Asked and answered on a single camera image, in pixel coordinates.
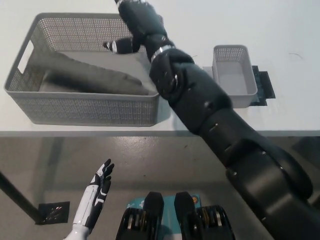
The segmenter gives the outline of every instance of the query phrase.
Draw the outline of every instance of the floor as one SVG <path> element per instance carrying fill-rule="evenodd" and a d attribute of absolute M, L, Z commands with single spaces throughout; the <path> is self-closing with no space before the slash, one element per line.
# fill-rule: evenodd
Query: floor
<path fill-rule="evenodd" d="M 272 140 L 309 173 L 313 201 L 320 189 L 317 139 Z M 70 201 L 68 223 L 38 226 L 0 191 L 0 239 L 62 240 L 84 189 L 108 158 L 115 164 L 112 185 L 89 240 L 114 240 L 127 203 L 149 191 L 198 193 L 203 206 L 224 207 L 237 240 L 272 239 L 199 137 L 0 138 L 1 171 L 33 204 Z"/>

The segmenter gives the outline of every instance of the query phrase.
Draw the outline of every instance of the table surface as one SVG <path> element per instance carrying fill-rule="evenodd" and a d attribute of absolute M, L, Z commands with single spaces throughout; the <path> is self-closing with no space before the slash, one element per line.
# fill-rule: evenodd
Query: table surface
<path fill-rule="evenodd" d="M 268 71 L 276 99 L 268 106 L 236 109 L 265 136 L 318 136 L 320 110 L 320 1 L 150 0 L 169 37 L 199 66 L 210 66 L 216 45 L 243 44 L 252 65 Z M 35 16 L 43 12 L 116 13 L 113 0 L 0 1 L 0 85 Z M 0 88 L 0 136 L 183 136 L 186 127 L 161 100 L 152 127 L 97 127 L 33 124 Z"/>

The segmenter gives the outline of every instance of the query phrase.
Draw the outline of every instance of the white robotic hand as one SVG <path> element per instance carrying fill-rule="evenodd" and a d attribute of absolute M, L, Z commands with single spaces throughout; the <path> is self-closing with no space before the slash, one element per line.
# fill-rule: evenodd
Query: white robotic hand
<path fill-rule="evenodd" d="M 72 231 L 65 240 L 86 240 L 91 234 L 110 189 L 111 176 L 109 175 L 115 166 L 110 163 L 111 159 L 108 159 L 86 187 L 73 220 Z"/>

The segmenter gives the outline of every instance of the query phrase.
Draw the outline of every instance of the small gray basket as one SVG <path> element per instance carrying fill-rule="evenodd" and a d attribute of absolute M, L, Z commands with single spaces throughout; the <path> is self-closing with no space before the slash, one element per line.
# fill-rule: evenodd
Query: small gray basket
<path fill-rule="evenodd" d="M 234 108 L 250 106 L 258 88 L 245 46 L 215 46 L 212 71 L 214 79 L 230 96 Z"/>
<path fill-rule="evenodd" d="M 41 92 L 46 72 L 28 65 L 22 73 L 18 69 L 30 41 L 34 47 L 32 58 L 35 52 L 48 54 L 54 51 L 109 54 L 103 42 L 128 36 L 131 33 L 118 14 L 41 13 L 28 31 L 4 89 L 35 124 L 152 126 L 156 124 L 159 105 L 156 91 L 147 96 Z M 148 71 L 145 69 L 144 72 L 150 82 Z"/>

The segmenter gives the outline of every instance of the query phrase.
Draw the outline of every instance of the gray towel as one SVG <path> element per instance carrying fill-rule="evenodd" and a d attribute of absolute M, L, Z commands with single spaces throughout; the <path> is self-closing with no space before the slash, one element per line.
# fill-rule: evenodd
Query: gray towel
<path fill-rule="evenodd" d="M 141 81 L 129 74 L 74 60 L 62 53 L 34 55 L 31 67 L 50 71 L 49 81 L 85 93 L 148 95 Z"/>

